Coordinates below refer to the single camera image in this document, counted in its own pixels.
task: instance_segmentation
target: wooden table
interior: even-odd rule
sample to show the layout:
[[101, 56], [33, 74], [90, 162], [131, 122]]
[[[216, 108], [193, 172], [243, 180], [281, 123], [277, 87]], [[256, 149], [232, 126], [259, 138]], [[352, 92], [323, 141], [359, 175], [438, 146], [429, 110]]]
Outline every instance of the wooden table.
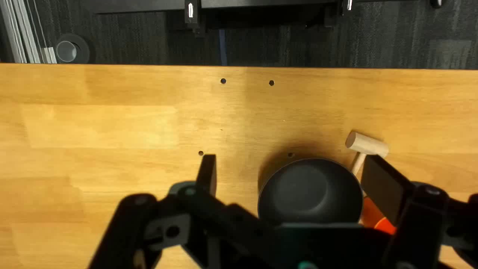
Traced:
[[[478, 72], [0, 66], [0, 81], [0, 268], [86, 268], [119, 201], [196, 178], [199, 152], [219, 156], [219, 198], [253, 213], [268, 163], [350, 166], [352, 129], [411, 180], [478, 192]], [[181, 253], [162, 268], [195, 268]]]

